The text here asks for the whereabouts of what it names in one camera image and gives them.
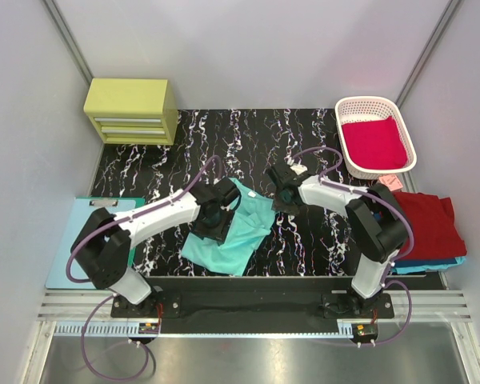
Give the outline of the teal t shirt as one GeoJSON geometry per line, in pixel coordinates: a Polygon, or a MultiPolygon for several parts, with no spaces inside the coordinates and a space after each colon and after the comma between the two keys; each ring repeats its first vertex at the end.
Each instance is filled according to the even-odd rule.
{"type": "Polygon", "coordinates": [[[210,272],[241,276],[253,253],[271,232],[276,212],[273,201],[244,186],[238,179],[231,181],[241,197],[226,240],[219,244],[214,240],[200,239],[189,234],[182,247],[181,256],[210,272]]]}

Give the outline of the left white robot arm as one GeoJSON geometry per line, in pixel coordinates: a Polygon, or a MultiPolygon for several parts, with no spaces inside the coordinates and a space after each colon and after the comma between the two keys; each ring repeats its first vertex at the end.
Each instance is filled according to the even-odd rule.
{"type": "Polygon", "coordinates": [[[153,288],[129,264],[130,251],[148,238],[182,224],[191,224],[200,239],[223,244],[231,227],[239,188],[228,178],[215,184],[195,182],[166,198],[138,209],[112,214],[95,210],[70,248],[69,280],[91,282],[129,303],[138,316],[151,315],[157,305],[153,288]]]}

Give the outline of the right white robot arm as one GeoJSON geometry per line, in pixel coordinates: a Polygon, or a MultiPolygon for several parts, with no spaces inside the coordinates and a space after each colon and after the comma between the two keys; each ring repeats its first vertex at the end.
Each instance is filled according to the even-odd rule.
{"type": "Polygon", "coordinates": [[[275,186],[274,210],[295,216],[303,206],[319,206],[346,218],[360,251],[346,305],[354,316],[367,316],[394,262],[414,246],[410,221],[394,194],[381,183],[366,188],[333,182],[299,164],[278,163],[266,174],[275,186]]]}

